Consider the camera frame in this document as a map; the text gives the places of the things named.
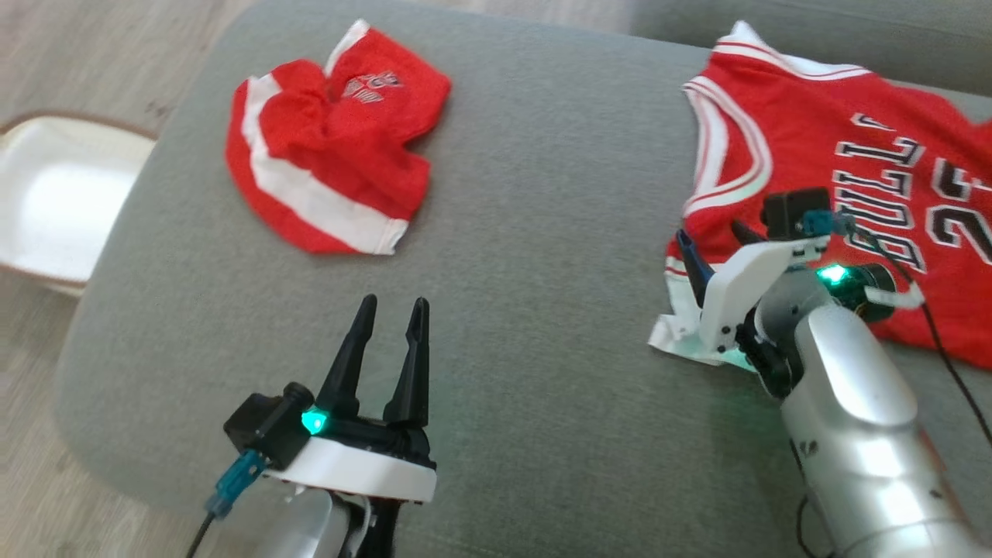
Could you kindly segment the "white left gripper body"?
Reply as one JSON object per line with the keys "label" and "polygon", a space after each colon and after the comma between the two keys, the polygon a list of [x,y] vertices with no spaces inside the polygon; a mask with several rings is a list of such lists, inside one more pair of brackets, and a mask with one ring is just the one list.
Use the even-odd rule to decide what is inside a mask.
{"label": "white left gripper body", "polygon": [[319,490],[345,492],[369,498],[428,504],[435,497],[437,473],[410,460],[351,447],[326,438],[332,419],[304,415],[302,426],[309,441],[284,470],[269,467],[264,477]]}

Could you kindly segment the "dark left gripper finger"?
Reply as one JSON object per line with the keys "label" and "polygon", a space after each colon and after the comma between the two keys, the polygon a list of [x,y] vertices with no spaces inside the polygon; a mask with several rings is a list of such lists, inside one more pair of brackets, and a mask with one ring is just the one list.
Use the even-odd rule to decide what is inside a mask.
{"label": "dark left gripper finger", "polygon": [[358,416],[360,402],[356,392],[364,352],[374,331],[376,311],[376,295],[366,295],[315,397],[315,406],[336,419]]}
{"label": "dark left gripper finger", "polygon": [[408,350],[391,400],[385,405],[387,424],[424,428],[429,424],[429,378],[431,378],[431,306],[423,297],[415,300],[406,340]]}

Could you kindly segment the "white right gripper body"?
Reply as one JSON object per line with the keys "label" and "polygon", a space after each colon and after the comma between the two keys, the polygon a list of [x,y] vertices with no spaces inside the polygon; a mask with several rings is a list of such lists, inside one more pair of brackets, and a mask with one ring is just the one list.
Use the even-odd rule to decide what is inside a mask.
{"label": "white right gripper body", "polygon": [[825,254],[828,236],[744,245],[709,279],[697,327],[699,354],[737,346],[735,332],[754,308],[763,339],[789,339],[803,318],[832,297],[808,262]]}

